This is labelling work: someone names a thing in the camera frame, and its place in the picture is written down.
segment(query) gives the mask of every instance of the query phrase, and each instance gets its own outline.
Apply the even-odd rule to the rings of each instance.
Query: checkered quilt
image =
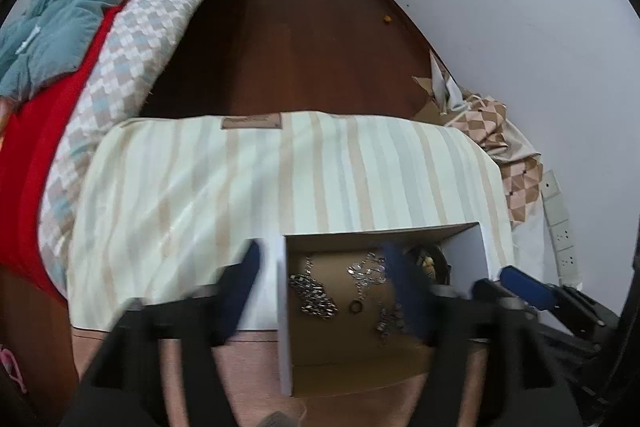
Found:
[[[137,116],[202,1],[130,0],[114,20],[56,150],[40,207],[40,254],[64,296],[66,257],[92,156],[114,125]]]
[[[465,133],[498,164],[511,223],[524,223],[540,198],[540,154],[507,120],[503,103],[476,95],[466,101],[469,109],[446,125]]]

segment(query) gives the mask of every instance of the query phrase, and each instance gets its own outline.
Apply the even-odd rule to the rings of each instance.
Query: power socket panel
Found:
[[[557,251],[556,263],[558,263],[558,277],[561,284],[576,287],[582,282],[574,247]]]
[[[561,192],[548,200],[543,200],[543,204],[545,205],[546,222],[550,227],[569,220],[569,213],[564,206]]]
[[[560,193],[560,186],[558,185],[558,181],[556,181],[556,175],[553,171],[547,171],[542,174],[540,192],[542,193],[543,201],[553,198],[556,194]]]
[[[574,232],[571,230],[569,220],[551,227],[551,240],[553,241],[556,255],[560,251],[566,250],[574,245]]]

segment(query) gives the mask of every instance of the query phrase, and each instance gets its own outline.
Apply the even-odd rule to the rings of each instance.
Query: ring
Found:
[[[364,305],[362,304],[362,301],[358,299],[351,301],[351,304],[349,304],[349,312],[353,315],[357,315],[363,309],[364,309]]]

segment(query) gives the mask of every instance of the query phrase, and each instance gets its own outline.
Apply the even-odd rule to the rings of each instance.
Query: blue blanket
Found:
[[[31,0],[18,20],[0,30],[0,96],[22,103],[76,71],[104,10],[122,1]]]

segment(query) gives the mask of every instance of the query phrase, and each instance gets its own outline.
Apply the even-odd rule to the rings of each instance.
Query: striped cushion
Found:
[[[480,222],[490,273],[513,264],[497,165],[460,131],[383,116],[134,119],[103,139],[70,246],[71,323],[105,330],[132,297],[185,295],[249,237]]]

